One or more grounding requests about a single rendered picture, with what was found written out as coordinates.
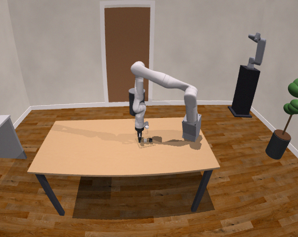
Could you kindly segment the translucent tan mat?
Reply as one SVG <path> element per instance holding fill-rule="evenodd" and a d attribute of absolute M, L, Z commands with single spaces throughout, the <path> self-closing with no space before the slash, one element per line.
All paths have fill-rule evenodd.
<path fill-rule="evenodd" d="M 145 148 L 145 147 L 150 147 L 150 146 L 154 146 L 155 143 L 152 140 L 152 142 L 149 142 L 149 138 L 151 138 L 151 136 L 145 136 L 141 138 L 141 143 L 138 142 L 138 138 L 136 138 L 136 141 L 139 145 L 140 148 Z M 144 142 L 144 139 L 147 139 L 147 142 Z"/>

